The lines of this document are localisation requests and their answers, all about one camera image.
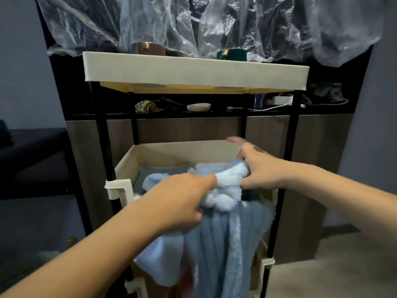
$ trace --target white dish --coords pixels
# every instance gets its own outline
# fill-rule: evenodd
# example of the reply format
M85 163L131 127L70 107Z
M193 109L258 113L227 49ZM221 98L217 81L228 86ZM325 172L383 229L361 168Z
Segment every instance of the white dish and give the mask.
M209 103L196 103L194 105L188 105L187 110L191 112L208 112L211 109Z

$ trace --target hand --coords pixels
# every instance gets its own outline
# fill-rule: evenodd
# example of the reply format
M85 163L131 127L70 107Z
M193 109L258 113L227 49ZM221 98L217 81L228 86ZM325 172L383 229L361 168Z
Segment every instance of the hand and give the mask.
M294 163L275 158L255 150L240 137L228 137L227 141L237 143L241 149L237 157L245 160L251 174L241 181L243 189L278 189L286 188L294 172Z
M216 176L172 175L149 190L143 197L160 220L161 232L188 230L201 223L199 205L217 185Z

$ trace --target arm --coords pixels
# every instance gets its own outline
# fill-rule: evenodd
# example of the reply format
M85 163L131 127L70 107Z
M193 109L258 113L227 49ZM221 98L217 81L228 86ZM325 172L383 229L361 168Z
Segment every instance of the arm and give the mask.
M101 297L157 236L199 224L200 201L215 186L213 174L169 177L1 298Z
M243 188L296 190L348 219L368 236L397 247L397 196L360 184L319 167L288 162L256 151L238 137L239 157L247 161L251 175Z

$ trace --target gray floor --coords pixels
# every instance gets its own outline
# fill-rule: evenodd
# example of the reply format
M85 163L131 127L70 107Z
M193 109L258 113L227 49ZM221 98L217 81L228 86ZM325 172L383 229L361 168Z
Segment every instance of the gray floor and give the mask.
M266 298L397 297L395 255L360 233L332 236L316 259L274 266Z

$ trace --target black metal frame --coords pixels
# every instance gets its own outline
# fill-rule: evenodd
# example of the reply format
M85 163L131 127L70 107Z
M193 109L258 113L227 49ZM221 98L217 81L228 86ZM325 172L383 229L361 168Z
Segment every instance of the black metal frame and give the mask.
M100 147L101 147L101 151L102 151L102 158L103 158L104 165L105 165L106 178L108 181L113 181L116 179L116 174L115 174L114 167L113 167L113 158L112 158L112 151L111 151L111 146L110 146L109 131L108 131L108 125L107 125L107 121L106 121L106 118L107 118L106 110L105 110L106 104L105 104L104 96L101 94L100 83L99 82L90 82L90 88L91 88L92 103L94 105L95 121L97 123L99 142L100 142ZM300 91L300 90L296 90L294 92L292 106L289 108L289 123L288 123L288 130L287 130L287 140L285 143L285 151L284 151L284 159L285 160L291 160L291 157L292 157L292 151L293 151L293 146L294 146L294 141L295 141L295 134L296 134L298 118L299 118L299 113L300 113L300 103L302 101L302 94L303 94L303 91ZM138 145L139 144L139 133L138 133L137 115L135 113L136 100L134 100L133 93L129 93L128 97L129 97L129 108L130 108L129 109L129 117L131 119L134 145ZM247 115L248 115L247 100L249 100L249 98L246 98L246 97L247 97L246 95L243 95L242 111L240 113L236 114L236 116L241 117L240 135L243 138L245 138L246 120L247 120ZM273 257L278 226L280 223L281 209L282 209L283 201L284 201L284 194L285 194L285 189L280 189L278 191L276 215L275 215L275 219L273 221L273 225L271 226L271 231L270 231L270 239L269 239L268 252L267 252L268 258ZM119 199L111 200L111 203L112 203L113 215L115 215L122 208L121 201ZM263 286L262 286L261 298L264 298L266 295L269 274L270 274L270 269L265 269L265 272L263 275ZM116 280L116 282L112 285L110 290L107 292L106 296L107 297L116 297L116 295L125 295L126 290L124 287L124 281L125 280L131 281L132 279L133 279L132 269L131 269L131 266L128 266L126 268L126 270L122 273L122 275L119 276L119 278Z

